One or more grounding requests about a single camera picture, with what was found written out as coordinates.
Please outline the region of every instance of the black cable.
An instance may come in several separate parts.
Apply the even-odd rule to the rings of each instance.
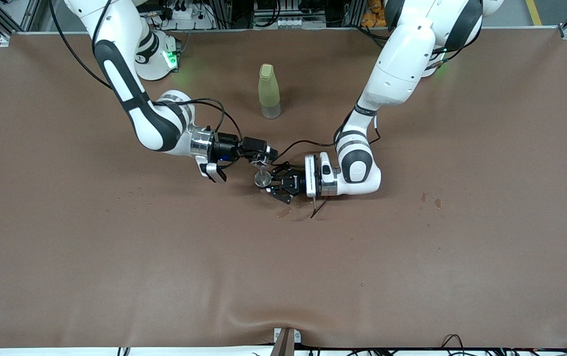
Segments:
[[[462,343],[462,339],[460,338],[460,336],[458,334],[449,334],[446,336],[446,341],[444,341],[444,343],[442,343],[442,347],[445,347],[446,344],[448,344],[453,338],[455,338],[459,343],[460,343],[460,347],[462,347],[462,350],[464,349],[464,344]]]
[[[99,83],[103,84],[105,87],[112,89],[112,87],[110,86],[110,84],[106,83],[105,81],[103,81],[103,79],[99,78],[98,76],[96,76],[96,74],[94,74],[94,72],[92,72],[92,70],[90,70],[85,63],[79,58],[79,56],[76,54],[75,50],[73,50],[73,48],[71,47],[70,43],[68,43],[68,40],[66,39],[66,36],[64,36],[64,32],[62,31],[61,27],[59,26],[59,22],[57,21],[57,16],[55,16],[55,9],[52,6],[52,0],[48,0],[48,6],[50,7],[50,14],[52,15],[52,21],[53,23],[55,23],[55,27],[57,27],[57,31],[59,32],[59,36],[61,36],[62,41],[64,41],[64,45],[66,45],[66,47],[68,48],[68,50],[70,51],[70,53],[73,55],[73,57],[75,57],[75,59],[77,60],[77,62],[86,70],[86,72],[88,72],[94,79],[96,79]]]
[[[118,350],[116,350],[116,356],[128,356],[130,354],[130,348],[129,347],[119,347]]]
[[[300,143],[309,143],[309,144],[313,144],[315,146],[319,146],[319,147],[332,147],[336,144],[336,142],[333,143],[319,143],[319,142],[314,142],[313,140],[298,140],[296,142],[293,142],[292,144],[290,144],[290,146],[288,146],[286,149],[284,149],[283,152],[281,152],[277,158],[275,158],[275,160],[273,160],[273,163],[278,160],[279,158],[281,158],[283,155],[286,154],[286,152],[288,152],[291,148],[293,148],[295,145],[300,144]]]
[[[96,35],[98,34],[98,28],[101,26],[101,24],[103,23],[103,17],[105,16],[105,13],[107,12],[107,8],[110,5],[110,2],[112,0],[107,0],[107,3],[105,4],[105,7],[103,7],[103,11],[101,13],[101,16],[98,20],[98,23],[96,25],[96,29],[94,30],[94,34],[92,36],[92,51],[94,52],[94,44],[95,44],[95,40],[96,40]],[[73,55],[73,57],[75,57],[75,59],[78,61],[78,63],[86,70],[86,72],[88,72],[94,79],[96,79],[97,81],[99,81],[101,84],[103,84],[105,87],[112,89],[112,87],[106,83],[105,81],[103,81],[101,78],[99,78],[98,76],[96,76],[96,74],[94,74],[94,72],[92,72],[92,70],[90,70],[85,63],[79,58],[79,56],[76,54],[75,50],[73,50],[73,48],[71,47],[70,43],[68,43],[68,40],[66,39],[66,36],[64,36],[64,32],[62,31],[61,27],[59,26],[59,22],[57,21],[57,16],[55,15],[55,9],[53,8],[52,5],[52,0],[48,0],[48,6],[50,7],[50,13],[52,15],[53,18],[53,23],[55,23],[55,27],[57,27],[57,31],[59,32],[59,35],[61,36],[61,39],[64,41],[64,44],[66,45],[66,47],[68,48],[68,50],[71,52],[71,54]],[[218,106],[213,105],[211,103],[207,103],[207,101],[213,101],[214,103],[218,104]],[[220,117],[220,121],[218,122],[218,125],[216,126],[216,128],[214,129],[214,131],[217,133],[218,130],[220,130],[220,126],[222,126],[222,123],[224,122],[224,118],[228,117],[229,120],[231,120],[231,122],[233,123],[233,125],[236,127],[237,133],[240,137],[240,140],[243,140],[243,135],[242,135],[242,131],[240,130],[237,122],[233,119],[233,117],[231,117],[225,110],[224,110],[224,105],[222,104],[222,102],[220,102],[217,99],[213,99],[212,97],[200,97],[198,99],[192,99],[192,100],[188,100],[188,101],[182,101],[182,102],[178,102],[176,104],[178,105],[187,105],[187,104],[204,104],[207,106],[211,106],[213,108],[218,109],[222,115]],[[166,106],[165,103],[163,103],[162,101],[152,101],[152,104],[155,105],[163,105]],[[235,164],[236,160],[234,162],[231,162],[231,164],[228,164],[226,166],[223,166],[223,168],[227,168],[230,167],[231,165]]]
[[[277,20],[279,19],[279,16],[281,15],[282,5],[279,2],[279,0],[274,0],[274,2],[275,2],[275,6],[273,7],[273,16],[271,16],[270,20],[268,20],[268,22],[266,22],[265,25],[258,25],[257,23],[254,23],[254,21],[253,21],[252,25],[254,27],[269,27],[270,25],[273,25],[275,22],[277,22]]]
[[[328,196],[326,200],[324,200],[323,203],[321,203],[321,205],[319,205],[318,208],[314,209],[314,211],[312,212],[312,215],[310,216],[310,218],[312,219],[313,217],[315,217],[315,215],[322,209],[322,207],[324,207],[325,204],[327,204],[327,202],[330,200],[331,196]]]
[[[222,108],[220,108],[220,107],[218,107],[218,106],[216,106],[216,105],[213,105],[213,104],[211,104],[211,103],[207,103],[206,101],[199,101],[199,100],[196,100],[196,101],[194,101],[193,103],[194,103],[194,104],[203,104],[203,105],[206,105],[206,106],[211,106],[211,108],[216,108],[216,109],[218,109],[219,111],[221,111],[222,113],[224,113],[225,117],[228,117],[229,120],[231,120],[231,122],[233,123],[233,126],[236,127],[237,135],[239,136],[240,140],[243,140],[242,131],[240,130],[240,128],[239,128],[239,126],[238,126],[236,120],[233,119],[233,117],[231,117],[231,115],[229,115],[229,113],[227,113],[226,111],[223,111]]]
[[[98,30],[100,29],[101,24],[103,24],[103,18],[105,17],[105,13],[107,13],[108,7],[110,7],[110,2],[112,2],[112,0],[107,0],[107,2],[105,2],[105,5],[103,5],[103,11],[101,11],[101,15],[98,17],[98,21],[96,22],[96,27],[94,28],[94,33],[92,34],[92,54],[94,54],[94,47],[96,43],[96,37],[98,36]]]
[[[386,40],[389,39],[388,36],[381,36],[381,35],[377,35],[377,34],[372,33],[369,30],[369,27],[365,27],[365,29],[367,29],[368,31],[366,31],[365,29],[363,29],[363,27],[360,27],[358,25],[347,25],[345,27],[351,27],[353,29],[357,29],[360,32],[362,32],[363,34],[365,34],[365,36],[370,36],[371,38],[380,39],[380,40],[383,40],[383,41],[386,41]]]
[[[374,41],[374,43],[376,43],[376,45],[378,45],[378,47],[383,48],[384,45],[382,45],[380,42],[378,42],[378,39],[374,37],[374,34],[372,34],[372,31],[369,29],[369,27],[365,27],[365,28],[367,29],[367,34],[372,39],[372,41]]]
[[[213,16],[213,18],[215,18],[216,20],[218,20],[218,22],[222,22],[222,23],[225,23],[225,24],[227,24],[227,25],[233,25],[232,22],[228,22],[228,21],[225,21],[225,20],[222,20],[221,18],[219,18],[213,11],[209,10],[208,7],[205,6],[204,8],[206,9],[206,12],[207,12],[207,13],[210,13],[211,16]]]
[[[374,131],[376,131],[376,136],[378,136],[378,137],[373,139],[372,142],[369,142],[369,144],[372,144],[372,143],[376,142],[377,140],[379,140],[381,138],[380,133],[378,132],[378,128],[374,128]]]

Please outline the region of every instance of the table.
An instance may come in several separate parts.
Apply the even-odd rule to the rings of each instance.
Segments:
[[[145,83],[221,100],[245,135],[329,142],[379,48],[355,31],[192,34]],[[91,68],[87,36],[69,36]],[[272,63],[283,113],[259,111]],[[196,122],[218,113],[197,107]],[[138,144],[58,36],[0,49],[0,347],[264,343],[567,347],[567,41],[484,30],[379,113],[383,180],[312,220],[252,185]],[[229,123],[223,130],[232,132]],[[293,162],[316,151],[299,145]]]

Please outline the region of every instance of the black stripe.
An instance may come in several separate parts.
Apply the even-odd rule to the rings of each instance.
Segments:
[[[151,38],[152,38],[152,30],[149,30],[147,36],[145,36],[145,38],[141,41],[141,43],[139,43],[139,47],[142,47],[145,43],[148,43]]]
[[[389,30],[393,30],[397,27],[404,2],[405,0],[388,0],[385,4],[385,19],[387,20]]]
[[[121,106],[123,107],[123,110],[130,111],[135,108],[140,108],[148,101],[149,101],[149,95],[147,95],[147,92],[143,91],[139,95],[132,97],[132,99],[122,101]]]
[[[110,85],[112,86],[112,90],[116,94],[116,97],[119,99],[123,110],[127,112],[128,117],[130,118],[130,122],[132,122],[132,126],[134,126],[134,121],[132,120],[132,115],[130,115],[130,111],[133,109],[140,109],[143,112],[144,117],[149,121],[152,126],[158,131],[163,139],[163,146],[159,149],[155,149],[154,151],[158,152],[166,152],[170,151],[171,149],[175,148],[178,144],[178,139],[180,135],[182,135],[181,131],[166,118],[162,117],[158,113],[156,113],[152,107],[149,105],[148,102],[142,102],[142,100],[136,99],[137,101],[133,101],[128,104],[127,101],[121,101],[121,97],[119,96],[116,88],[114,88],[114,83],[112,79],[108,76],[107,71],[105,70],[105,62],[111,61],[116,70],[118,71],[119,75],[123,79],[123,83],[127,86],[128,90],[132,94],[132,97],[142,98],[145,97],[147,94],[139,88],[139,84],[136,83],[134,76],[132,76],[132,72],[130,72],[130,68],[125,63],[121,52],[116,47],[116,45],[107,40],[98,41],[95,45],[95,52],[94,56],[96,61],[98,62],[99,67],[103,71],[105,78],[108,79]]]
[[[163,101],[163,103],[166,104],[167,107],[176,114],[176,116],[180,120],[180,124],[182,124],[182,132],[184,133],[184,131],[187,129],[187,121],[184,114],[182,114],[182,108],[180,108],[180,105],[172,101]]]
[[[345,142],[345,144],[343,144],[343,146],[341,146],[340,149],[338,149],[336,155],[340,155],[340,153],[343,151],[343,149],[345,149],[345,147],[351,146],[353,144],[362,144],[363,146],[369,147],[369,143],[367,143],[366,140],[349,140],[348,142]]]
[[[363,136],[365,138],[365,140],[367,140],[367,135],[365,135],[364,133],[361,133],[360,131],[356,131],[356,130],[349,130],[349,131],[345,131],[344,133],[339,133],[337,141],[342,139],[343,137],[345,137],[347,135]]]
[[[152,45],[150,45],[149,48],[145,49],[145,50],[141,50],[140,52],[136,53],[136,62],[140,63],[140,64],[147,64],[149,63],[149,59],[152,58],[152,56],[156,53],[156,51],[158,50],[158,47],[160,45],[160,39],[158,38],[158,36],[153,33],[153,32],[149,32],[150,34],[152,34],[152,36],[154,36],[154,42],[152,43]]]
[[[374,116],[378,115],[378,111],[369,110],[369,109],[366,109],[366,108],[361,108],[360,106],[358,106],[358,104],[354,105],[354,111],[356,111],[357,113],[360,113],[361,115],[365,115],[365,116],[374,117]]]
[[[446,39],[444,47],[446,50],[459,50],[464,48],[466,41],[471,36],[472,30],[483,15],[483,4],[481,0],[469,0],[457,18],[451,33]]]

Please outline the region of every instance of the wire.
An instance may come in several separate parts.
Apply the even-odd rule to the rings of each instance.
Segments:
[[[213,13],[213,11],[209,10],[209,8],[208,8],[207,6],[205,6],[204,9],[206,9],[207,13],[210,13],[211,16],[213,16],[213,18],[215,18],[215,19],[218,20],[219,22],[226,23],[227,25],[233,25],[232,22],[228,22],[228,21],[225,21],[225,20],[222,20],[222,19],[218,18],[218,16],[217,16],[215,13]]]
[[[275,158],[275,160],[273,160],[273,163],[278,160],[279,158],[281,158],[283,155],[286,154],[286,152],[290,151],[291,148],[295,147],[295,145],[300,144],[300,143],[309,143],[309,144],[313,144],[315,146],[319,146],[319,147],[332,147],[336,144],[336,142],[333,143],[319,143],[319,142],[314,142],[313,140],[298,140],[296,142],[293,142],[290,144],[290,146],[288,146],[286,149],[284,149],[283,152],[281,152],[277,158]]]
[[[384,48],[385,46],[382,45],[380,42],[378,42],[378,39],[374,37],[374,35],[372,34],[372,31],[369,29],[369,27],[366,27],[366,29],[367,29],[367,34],[372,39],[372,41],[374,41],[374,43],[376,43],[376,45],[378,45],[378,47]]]
[[[55,16],[55,9],[52,6],[52,0],[48,0],[48,6],[50,7],[50,14],[52,15],[52,21],[53,23],[55,23],[55,27],[57,27],[57,31],[59,32],[59,36],[61,36],[62,41],[64,41],[64,45],[66,45],[66,47],[68,48],[68,50],[70,51],[70,53],[73,55],[73,57],[75,57],[75,59],[77,60],[77,62],[86,70],[86,72],[88,72],[94,79],[96,79],[99,83],[103,84],[105,87],[112,89],[112,87],[110,86],[110,84],[106,83],[105,81],[103,81],[103,79],[99,78],[98,76],[96,76],[96,74],[94,74],[94,72],[92,72],[92,70],[90,70],[85,63],[79,58],[79,56],[76,54],[75,50],[73,50],[73,48],[70,46],[70,43],[68,43],[68,40],[66,39],[66,36],[64,36],[64,32],[62,31],[61,27],[59,26],[59,22],[57,21],[57,16]]]
[[[96,22],[96,27],[94,28],[94,33],[92,34],[92,54],[94,54],[94,47],[96,43],[96,37],[98,36],[98,30],[103,24],[103,18],[105,17],[105,13],[107,13],[108,7],[110,7],[110,2],[112,2],[112,0],[107,0],[107,2],[105,2],[105,5],[103,5],[103,11],[101,11],[101,15],[98,17],[98,21]]]
[[[222,113],[223,113],[226,117],[228,117],[229,120],[231,120],[231,122],[233,123],[233,126],[236,127],[237,135],[240,137],[240,140],[243,140],[243,134],[242,134],[242,131],[240,130],[239,126],[237,125],[237,122],[233,119],[233,117],[231,117],[231,115],[229,115],[229,113],[227,113],[226,111],[224,111],[223,108],[220,108],[220,107],[218,107],[218,106],[216,106],[216,105],[213,105],[213,104],[211,104],[211,103],[207,103],[206,101],[200,101],[199,99],[196,100],[194,103],[195,103],[195,104],[203,104],[203,105],[211,106],[212,108],[216,108],[216,109],[222,111]]]
[[[268,20],[268,22],[266,22],[265,25],[258,25],[257,23],[253,22],[252,25],[254,27],[269,27],[270,25],[273,25],[275,22],[277,22],[277,19],[279,19],[279,15],[281,14],[282,11],[282,5],[281,2],[279,2],[279,0],[274,0],[274,2],[275,2],[275,6],[273,7],[273,16],[271,16],[270,20]]]
[[[367,31],[365,29],[363,29],[363,27],[360,27],[358,25],[347,25],[345,27],[352,27],[353,29],[357,29],[360,32],[363,32],[363,34],[365,34],[365,36],[371,36],[373,38],[381,39],[383,41],[386,41],[386,40],[389,39],[388,36],[381,36],[381,35],[373,34],[371,31],[369,31],[369,27],[365,27],[365,29],[367,29]]]
[[[325,206],[325,204],[327,204],[327,202],[330,200],[331,196],[327,197],[326,200],[324,200],[323,203],[321,203],[321,205],[319,205],[318,208],[314,209],[314,211],[312,212],[312,215],[310,216],[310,218],[312,219],[313,217],[315,217],[315,215],[322,209],[322,207]]]
[[[129,347],[119,347],[119,349],[116,350],[116,356],[128,356],[129,354],[130,354]]]
[[[447,335],[446,341],[444,341],[444,343],[442,343],[442,346],[440,346],[440,347],[445,347],[446,344],[448,344],[453,338],[455,338],[460,343],[460,347],[462,347],[462,350],[463,350],[464,349],[464,343],[462,343],[462,339],[460,338],[460,336],[458,334]]]
[[[187,35],[187,40],[185,41],[185,46],[182,47],[182,49],[180,49],[180,53],[184,53],[185,50],[187,50],[187,45],[189,44],[189,39],[191,38],[191,31],[193,31],[193,29],[189,30],[189,34]]]

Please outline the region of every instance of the cable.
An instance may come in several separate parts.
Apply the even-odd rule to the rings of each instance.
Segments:
[[[445,347],[446,344],[448,344],[448,342],[450,342],[453,338],[455,338],[459,343],[460,343],[460,347],[462,347],[462,350],[464,349],[464,343],[462,343],[462,339],[460,338],[460,336],[458,334],[449,334],[446,335],[446,341],[444,341],[444,343],[442,343],[442,347]]]
[[[367,34],[372,39],[372,41],[374,41],[374,43],[376,43],[376,45],[378,45],[378,47],[384,48],[385,46],[382,45],[380,42],[378,42],[378,39],[374,37],[374,35],[372,34],[372,31],[369,29],[369,27],[366,27],[366,29],[367,29]]]
[[[105,13],[107,13],[108,7],[110,7],[110,2],[112,0],[107,0],[105,5],[103,5],[103,11],[101,11],[101,15],[98,17],[98,21],[96,22],[96,27],[94,28],[94,33],[92,34],[92,54],[94,54],[94,47],[96,43],[96,37],[98,36],[98,30],[103,24],[103,18],[105,17]]]
[[[92,72],[92,70],[90,70],[85,63],[79,58],[79,56],[77,56],[77,54],[75,53],[75,50],[73,50],[73,48],[70,46],[70,43],[68,43],[68,40],[66,39],[66,36],[64,36],[64,32],[62,31],[61,27],[59,26],[59,22],[57,21],[57,16],[55,16],[55,9],[52,6],[52,0],[48,0],[48,6],[50,7],[50,14],[52,15],[52,21],[53,23],[55,23],[55,27],[57,27],[57,31],[59,32],[59,36],[61,36],[62,41],[64,41],[64,45],[66,45],[66,47],[68,48],[68,50],[70,51],[70,53],[73,55],[73,57],[75,57],[75,59],[77,60],[77,62],[86,70],[86,72],[88,72],[94,79],[96,79],[99,83],[103,84],[105,87],[112,89],[112,87],[110,86],[110,84],[106,83],[105,81],[103,81],[103,79],[99,78],[98,76],[96,76],[96,74],[94,74],[94,72]]]
[[[218,18],[218,16],[215,13],[213,13],[213,11],[209,10],[209,8],[207,6],[205,6],[204,8],[206,9],[207,13],[210,13],[211,16],[213,16],[213,18],[215,18],[219,22],[226,23],[227,25],[233,25],[232,22],[228,22],[228,21],[225,21],[225,20]]]
[[[312,219],[313,217],[315,217],[315,215],[322,209],[322,207],[325,206],[325,204],[327,204],[327,202],[330,200],[331,196],[328,196],[326,200],[324,200],[323,203],[321,203],[321,205],[319,205],[318,208],[314,209],[314,211],[312,212],[312,215],[310,216],[310,218]]]
[[[274,2],[275,2],[275,6],[273,7],[273,16],[271,16],[270,20],[268,20],[268,22],[265,25],[258,25],[257,23],[253,22],[252,23],[253,27],[269,27],[270,25],[273,25],[275,22],[277,22],[277,20],[279,19],[279,15],[281,14],[282,11],[282,5],[279,2],[279,0],[274,0]]]
[[[103,7],[103,11],[101,13],[101,16],[98,20],[98,23],[96,25],[96,29],[94,30],[94,34],[92,36],[92,52],[94,53],[94,44],[96,41],[96,35],[98,34],[98,28],[101,26],[101,24],[103,23],[103,17],[105,16],[105,13],[107,12],[107,8],[110,5],[111,0],[107,0],[107,3],[105,4],[105,7]],[[106,83],[105,81],[103,81],[101,78],[99,78],[98,76],[96,76],[96,74],[94,74],[94,72],[92,72],[92,70],[90,70],[85,63],[79,58],[79,56],[76,54],[75,50],[73,50],[73,48],[71,47],[70,43],[68,43],[68,40],[66,39],[66,36],[64,36],[64,32],[62,31],[61,27],[59,26],[59,22],[57,21],[57,16],[55,15],[55,9],[53,8],[52,5],[52,0],[48,0],[48,6],[50,7],[50,14],[52,15],[53,18],[53,23],[55,23],[55,27],[57,27],[57,31],[59,32],[59,35],[61,36],[61,39],[64,41],[64,44],[66,45],[66,47],[68,48],[68,50],[70,51],[70,53],[73,55],[73,57],[75,57],[75,59],[77,60],[77,62],[86,70],[86,72],[88,72],[94,79],[96,79],[98,82],[100,82],[101,84],[103,84],[106,88],[108,89],[112,89],[112,87]],[[187,36],[187,42],[185,44],[184,49],[187,48],[187,44],[189,43],[189,37],[191,36],[191,31],[189,32],[188,36]],[[207,103],[207,101],[213,101],[214,103],[218,104],[218,106],[213,105],[211,103]],[[192,100],[188,100],[188,101],[182,101],[182,102],[177,102],[176,104],[178,105],[187,105],[187,104],[204,104],[207,106],[211,106],[213,108],[216,108],[217,110],[219,110],[222,115],[220,117],[220,121],[218,122],[218,125],[216,126],[216,128],[214,129],[214,132],[217,133],[218,130],[220,130],[220,126],[222,126],[222,123],[224,122],[224,118],[228,117],[229,120],[231,120],[231,122],[233,123],[233,125],[236,127],[238,136],[240,137],[240,140],[243,140],[243,134],[242,131],[240,130],[237,122],[233,119],[233,117],[231,117],[229,114],[227,114],[227,112],[224,110],[224,105],[222,104],[222,102],[220,102],[218,99],[213,99],[212,97],[200,97],[198,99],[192,99]],[[166,106],[165,103],[163,103],[162,101],[152,101],[152,104],[155,105],[161,105],[161,106]],[[222,169],[228,168],[230,166],[232,166],[233,164],[235,164],[238,160],[234,160],[233,162],[231,162],[230,164],[227,164],[225,166],[221,166]],[[125,350],[125,354],[123,354],[123,356],[127,356],[127,354],[129,354],[129,348],[126,348]]]
[[[119,347],[118,350],[116,350],[116,356],[128,356],[130,354],[130,348],[129,347]]]
[[[193,31],[193,29],[189,30],[189,34],[187,35],[187,40],[185,41],[185,46],[182,47],[182,49],[180,49],[180,54],[184,53],[185,50],[187,50],[187,45],[189,44],[189,39],[191,38],[191,31]]]
[[[336,144],[336,142],[333,143],[319,143],[319,142],[314,142],[313,140],[298,140],[296,142],[293,142],[292,144],[290,144],[290,146],[288,146],[286,149],[284,149],[283,152],[281,152],[277,158],[275,158],[275,160],[273,160],[273,163],[278,160],[279,158],[281,158],[283,155],[286,154],[286,152],[288,152],[291,148],[293,148],[295,145],[300,144],[300,143],[309,143],[309,144],[313,144],[315,146],[319,146],[319,147],[332,147]]]

